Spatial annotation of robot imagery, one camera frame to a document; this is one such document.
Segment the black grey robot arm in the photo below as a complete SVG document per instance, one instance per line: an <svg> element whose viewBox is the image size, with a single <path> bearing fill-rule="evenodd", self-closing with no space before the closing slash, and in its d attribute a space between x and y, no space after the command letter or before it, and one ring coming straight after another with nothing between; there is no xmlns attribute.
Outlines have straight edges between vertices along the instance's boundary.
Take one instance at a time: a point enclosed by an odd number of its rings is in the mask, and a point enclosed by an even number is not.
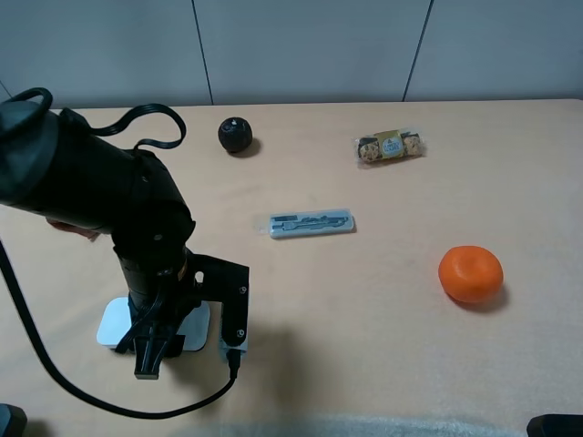
<svg viewBox="0 0 583 437"><path fill-rule="evenodd" d="M108 127L92 127L77 112L54 113L37 91L1 105L1 201L47 219L108 234L125 280L131 325L116 350L134 352L135 375L155 380L189 306L180 300L195 224L157 149L176 141L140 139L129 149L107 142L138 117L162 114L180 133L170 107L130 109Z"/></svg>

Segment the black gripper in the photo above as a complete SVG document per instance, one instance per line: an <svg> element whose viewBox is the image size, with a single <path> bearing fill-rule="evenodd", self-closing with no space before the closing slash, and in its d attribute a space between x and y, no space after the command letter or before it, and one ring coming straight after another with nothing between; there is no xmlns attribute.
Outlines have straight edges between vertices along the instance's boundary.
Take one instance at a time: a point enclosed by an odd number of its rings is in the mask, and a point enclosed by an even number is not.
<svg viewBox="0 0 583 437"><path fill-rule="evenodd" d="M134 340L134 375L138 380L157 380L164 359L178 357L185 336L178 335L182 321L203 300L194 293L188 255L166 249L114 249L128 285L131 325L123 336ZM154 334L144 337L153 329Z"/></svg>

